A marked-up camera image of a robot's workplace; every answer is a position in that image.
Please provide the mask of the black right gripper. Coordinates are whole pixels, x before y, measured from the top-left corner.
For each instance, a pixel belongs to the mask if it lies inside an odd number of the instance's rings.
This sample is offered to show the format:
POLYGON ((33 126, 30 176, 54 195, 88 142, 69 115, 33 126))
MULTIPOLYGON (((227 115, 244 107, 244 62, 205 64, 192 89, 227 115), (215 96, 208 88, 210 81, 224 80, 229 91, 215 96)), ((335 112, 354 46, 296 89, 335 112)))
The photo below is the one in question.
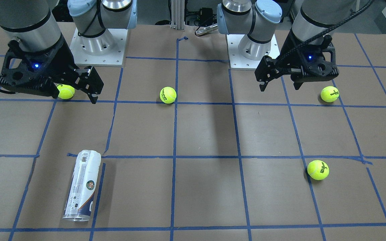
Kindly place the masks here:
POLYGON ((76 66, 62 34, 53 46, 38 52, 21 50, 17 37, 12 38, 8 46, 0 74, 2 88, 57 99, 59 84, 67 84, 86 93, 91 103, 96 104, 104 83, 95 67, 79 69, 76 66))

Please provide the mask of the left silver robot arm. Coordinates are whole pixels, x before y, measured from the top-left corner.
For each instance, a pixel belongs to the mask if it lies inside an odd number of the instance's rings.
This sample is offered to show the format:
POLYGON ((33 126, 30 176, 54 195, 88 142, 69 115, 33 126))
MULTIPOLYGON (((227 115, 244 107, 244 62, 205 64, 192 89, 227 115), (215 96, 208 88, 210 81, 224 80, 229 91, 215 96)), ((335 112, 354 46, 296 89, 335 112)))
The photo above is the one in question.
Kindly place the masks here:
POLYGON ((217 7, 221 34, 242 34, 239 50, 259 61, 255 78, 265 91, 268 83, 289 75, 298 90, 305 82, 330 81, 339 75, 331 34, 373 3, 353 12, 354 0, 305 0, 276 58, 268 55, 271 39, 283 16, 272 0, 224 0, 217 7))

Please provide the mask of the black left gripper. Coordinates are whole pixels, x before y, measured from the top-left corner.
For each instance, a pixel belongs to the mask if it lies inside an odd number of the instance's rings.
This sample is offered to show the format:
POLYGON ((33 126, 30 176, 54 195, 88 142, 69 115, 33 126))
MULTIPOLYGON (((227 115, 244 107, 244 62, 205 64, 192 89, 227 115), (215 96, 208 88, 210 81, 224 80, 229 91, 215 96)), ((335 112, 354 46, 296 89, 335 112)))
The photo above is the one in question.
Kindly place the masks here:
POLYGON ((335 48, 332 36, 326 34, 318 39, 319 43, 302 44, 290 30, 276 59, 263 56, 255 70, 260 91, 264 92, 268 83, 282 75, 290 75, 295 90, 303 83, 330 81, 339 75, 336 66, 335 48))

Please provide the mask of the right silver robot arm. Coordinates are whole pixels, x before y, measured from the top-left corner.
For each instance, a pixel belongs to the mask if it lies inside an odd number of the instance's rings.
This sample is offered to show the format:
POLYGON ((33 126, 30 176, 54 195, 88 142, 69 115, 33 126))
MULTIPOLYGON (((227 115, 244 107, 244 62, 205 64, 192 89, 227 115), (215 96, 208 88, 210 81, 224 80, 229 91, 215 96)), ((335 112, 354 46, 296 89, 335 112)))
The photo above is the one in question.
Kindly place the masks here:
POLYGON ((95 104, 104 83, 90 58, 103 65, 121 65, 124 47, 116 32, 137 25, 136 0, 69 0, 77 28, 76 46, 85 54, 83 69, 52 14, 56 1, 0 0, 0 27, 9 37, 0 72, 0 92, 57 98, 58 84, 86 93, 95 104))

